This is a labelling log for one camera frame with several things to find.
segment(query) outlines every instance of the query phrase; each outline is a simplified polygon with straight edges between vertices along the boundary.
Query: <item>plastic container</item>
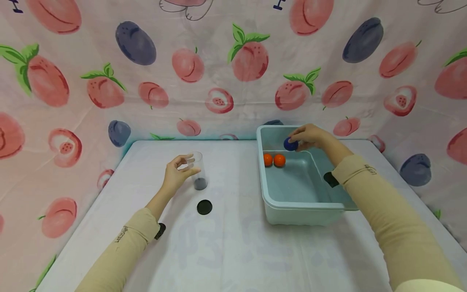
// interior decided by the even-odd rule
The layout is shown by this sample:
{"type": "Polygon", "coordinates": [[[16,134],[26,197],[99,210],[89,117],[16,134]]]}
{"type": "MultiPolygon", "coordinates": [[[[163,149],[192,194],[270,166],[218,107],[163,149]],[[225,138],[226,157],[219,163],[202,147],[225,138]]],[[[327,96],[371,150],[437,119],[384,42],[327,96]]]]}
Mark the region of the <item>plastic container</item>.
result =
{"type": "Polygon", "coordinates": [[[203,163],[203,154],[201,154],[201,152],[192,152],[189,153],[188,156],[189,155],[193,156],[188,158],[188,166],[190,168],[198,167],[199,169],[201,169],[199,173],[191,177],[191,179],[193,179],[193,185],[195,187],[195,190],[204,190],[207,187],[207,177],[203,163]]]}
{"type": "Polygon", "coordinates": [[[285,137],[298,127],[265,125],[256,131],[266,218],[271,224],[326,226],[358,208],[341,185],[331,188],[324,181],[334,167],[322,150],[284,150],[285,137]],[[284,155],[285,166],[264,167],[264,153],[284,155]]]}

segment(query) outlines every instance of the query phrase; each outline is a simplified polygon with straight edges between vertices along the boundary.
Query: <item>table surface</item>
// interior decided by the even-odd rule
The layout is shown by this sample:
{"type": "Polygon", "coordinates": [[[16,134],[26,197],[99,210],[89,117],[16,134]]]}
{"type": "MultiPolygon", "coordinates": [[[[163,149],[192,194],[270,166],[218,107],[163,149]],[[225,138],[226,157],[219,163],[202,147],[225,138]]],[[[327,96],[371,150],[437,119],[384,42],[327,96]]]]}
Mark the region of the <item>table surface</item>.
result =
{"type": "MultiPolygon", "coordinates": [[[[371,142],[344,143],[392,183],[432,229],[467,286],[467,253],[371,142]]],[[[37,292],[74,291],[121,227],[160,187],[178,154],[203,153],[209,185],[191,180],[161,216],[167,230],[137,264],[125,291],[391,291],[374,234],[360,211],[328,227],[270,225],[256,141],[138,141],[86,214],[37,292]],[[196,205],[212,202],[206,216],[196,205]]]]}

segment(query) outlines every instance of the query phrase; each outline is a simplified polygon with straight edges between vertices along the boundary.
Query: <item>transparent cup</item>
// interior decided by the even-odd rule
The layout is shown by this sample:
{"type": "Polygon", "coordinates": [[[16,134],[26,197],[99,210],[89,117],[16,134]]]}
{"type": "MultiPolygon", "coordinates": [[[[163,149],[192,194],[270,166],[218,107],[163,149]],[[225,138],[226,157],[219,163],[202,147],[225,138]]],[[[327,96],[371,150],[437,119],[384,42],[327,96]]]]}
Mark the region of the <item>transparent cup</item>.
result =
{"type": "Polygon", "coordinates": [[[197,167],[201,169],[201,171],[194,176],[191,177],[193,179],[193,184],[195,187],[195,190],[201,191],[204,190],[207,187],[207,178],[206,178],[206,171],[204,168],[204,163],[203,163],[203,154],[200,152],[192,152],[188,154],[188,167],[193,168],[197,167]]]}

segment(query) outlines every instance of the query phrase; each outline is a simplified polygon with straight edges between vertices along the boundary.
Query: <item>beige sleeve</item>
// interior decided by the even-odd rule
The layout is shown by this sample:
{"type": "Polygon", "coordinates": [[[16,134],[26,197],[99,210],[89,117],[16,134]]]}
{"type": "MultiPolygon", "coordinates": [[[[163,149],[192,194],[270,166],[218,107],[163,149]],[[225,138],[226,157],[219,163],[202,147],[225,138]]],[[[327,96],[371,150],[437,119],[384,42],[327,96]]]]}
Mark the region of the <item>beige sleeve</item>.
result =
{"type": "Polygon", "coordinates": [[[360,156],[344,158],[333,171],[375,233],[389,284],[430,279],[463,289],[430,229],[417,212],[360,156]]]}
{"type": "Polygon", "coordinates": [[[138,210],[92,265],[75,291],[122,291],[134,265],[159,228],[149,209],[138,210]]]}
{"type": "Polygon", "coordinates": [[[395,292],[463,292],[452,285],[435,280],[410,280],[399,285],[395,292]]]}

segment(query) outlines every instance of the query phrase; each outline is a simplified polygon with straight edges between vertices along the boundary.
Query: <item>orange ball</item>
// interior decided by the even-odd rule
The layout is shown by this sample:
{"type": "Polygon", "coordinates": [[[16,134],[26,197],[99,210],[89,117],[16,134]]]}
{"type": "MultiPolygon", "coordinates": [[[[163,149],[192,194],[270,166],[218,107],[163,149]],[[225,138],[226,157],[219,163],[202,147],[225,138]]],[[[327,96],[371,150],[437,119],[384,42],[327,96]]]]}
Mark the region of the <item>orange ball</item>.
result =
{"type": "Polygon", "coordinates": [[[272,165],[272,155],[270,155],[269,153],[264,153],[263,159],[264,159],[264,166],[272,165]]]}
{"type": "Polygon", "coordinates": [[[277,167],[283,167],[285,165],[285,156],[282,154],[276,154],[276,156],[274,156],[274,165],[277,167]]]}

